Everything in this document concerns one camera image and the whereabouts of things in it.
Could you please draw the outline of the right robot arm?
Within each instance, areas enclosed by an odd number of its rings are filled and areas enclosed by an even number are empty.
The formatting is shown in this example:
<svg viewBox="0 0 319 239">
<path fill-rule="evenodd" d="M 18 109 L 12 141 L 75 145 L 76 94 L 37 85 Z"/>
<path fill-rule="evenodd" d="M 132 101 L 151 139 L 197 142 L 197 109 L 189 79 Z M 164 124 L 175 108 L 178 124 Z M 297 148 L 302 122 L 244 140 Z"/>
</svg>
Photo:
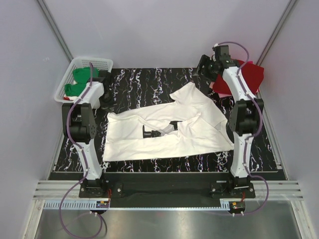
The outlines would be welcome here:
<svg viewBox="0 0 319 239">
<path fill-rule="evenodd" d="M 193 74 L 211 82 L 216 82 L 217 77 L 221 76 L 234 98 L 235 105 L 229 117 L 229 127 L 234 136 L 234 153 L 226 191 L 235 198 L 250 187 L 251 144 L 262 130 L 264 102 L 249 89 L 242 75 L 244 65 L 232 59 L 229 45 L 230 42 L 215 44 L 212 48 L 214 56 L 202 55 Z"/>
</svg>

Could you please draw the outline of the white t shirt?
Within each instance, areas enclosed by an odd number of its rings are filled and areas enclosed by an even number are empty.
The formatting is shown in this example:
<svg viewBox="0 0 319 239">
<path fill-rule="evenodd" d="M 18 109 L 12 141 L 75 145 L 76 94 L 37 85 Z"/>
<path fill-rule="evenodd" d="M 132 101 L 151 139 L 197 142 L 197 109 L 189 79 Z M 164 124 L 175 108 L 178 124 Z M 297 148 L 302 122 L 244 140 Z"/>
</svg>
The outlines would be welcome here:
<svg viewBox="0 0 319 239">
<path fill-rule="evenodd" d="M 172 103 L 109 113 L 104 161 L 175 158 L 233 150 L 227 119 L 189 82 Z"/>
</svg>

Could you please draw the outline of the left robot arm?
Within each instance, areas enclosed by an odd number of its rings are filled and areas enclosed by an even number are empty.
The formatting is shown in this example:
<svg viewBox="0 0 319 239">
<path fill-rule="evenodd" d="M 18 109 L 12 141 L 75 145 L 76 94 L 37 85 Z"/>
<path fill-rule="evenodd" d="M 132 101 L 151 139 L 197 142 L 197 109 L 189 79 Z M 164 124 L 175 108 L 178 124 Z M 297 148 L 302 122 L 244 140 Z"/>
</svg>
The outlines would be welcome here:
<svg viewBox="0 0 319 239">
<path fill-rule="evenodd" d="M 88 69 L 80 95 L 71 103 L 62 104 L 64 135 L 72 142 L 83 166 L 80 183 L 96 197 L 103 197 L 108 185 L 103 180 L 103 170 L 98 161 L 94 139 L 97 134 L 93 110 L 113 111 L 115 101 L 111 89 L 113 79 L 107 70 Z"/>
</svg>

